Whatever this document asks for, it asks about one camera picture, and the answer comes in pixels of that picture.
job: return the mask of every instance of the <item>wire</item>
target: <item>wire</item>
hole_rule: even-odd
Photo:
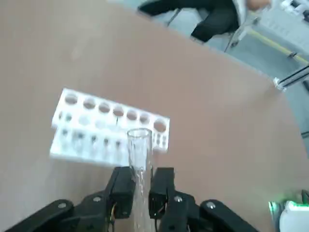
[[[114,215],[114,213],[115,213],[115,206],[116,206],[116,204],[114,204],[114,205],[112,206],[110,221],[115,221],[115,215]]]
[[[293,77],[294,75],[296,75],[296,74],[298,74],[298,73],[304,71],[306,68],[309,68],[309,65],[305,66],[305,67],[302,68],[302,69],[297,70],[295,73],[289,75],[287,78],[284,78],[283,80],[280,80],[280,81],[278,82],[278,84],[283,83],[284,81],[288,80],[289,78]]]
[[[157,219],[154,220],[154,229],[155,229],[155,232],[158,232],[158,220]]]
[[[164,204],[164,205],[158,210],[157,214],[160,213],[163,209],[165,209],[165,207],[166,207],[166,204]],[[156,219],[156,218],[155,218],[155,220],[154,220],[154,229],[155,229],[155,232],[158,232],[158,219]]]
[[[302,137],[303,139],[308,138],[308,137],[309,137],[309,131],[306,131],[306,132],[301,133],[301,137]]]
[[[112,232],[115,232],[115,207],[116,207],[116,204],[114,204],[112,206],[112,210],[111,210],[111,216],[110,216],[110,224],[112,225]]]
[[[291,86],[292,84],[295,84],[297,81],[307,77],[309,75],[309,73],[302,75],[301,77],[296,78],[295,80],[291,81],[290,83],[287,83],[286,85],[283,86],[283,88],[286,88],[288,86]]]

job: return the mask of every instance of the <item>white device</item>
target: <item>white device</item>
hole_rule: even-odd
[[[308,232],[309,205],[287,201],[280,216],[280,232]]]

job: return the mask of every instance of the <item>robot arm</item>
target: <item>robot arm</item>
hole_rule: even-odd
[[[104,191],[73,206],[57,200],[7,232],[108,232],[116,219],[128,218],[135,183],[129,167],[116,167]],[[204,201],[175,190],[174,169],[157,168],[149,192],[149,216],[157,232],[257,232],[222,202]]]

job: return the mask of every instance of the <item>person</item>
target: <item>person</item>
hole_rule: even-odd
[[[206,9],[207,18],[195,27],[191,36],[207,42],[214,35],[236,31],[247,17],[247,11],[257,11],[274,0],[148,0],[138,10],[149,16],[182,8]]]

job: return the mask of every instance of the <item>chair leg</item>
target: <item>chair leg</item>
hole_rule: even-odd
[[[234,35],[235,35],[235,32],[233,34],[231,34],[224,52],[226,52],[228,50],[228,48],[232,45],[232,42],[233,42],[233,39],[234,39]]]
[[[170,18],[170,20],[166,23],[167,26],[169,26],[173,21],[174,19],[177,17],[177,15],[180,13],[180,11],[182,11],[181,9],[177,9],[175,14],[172,16],[172,18]]]

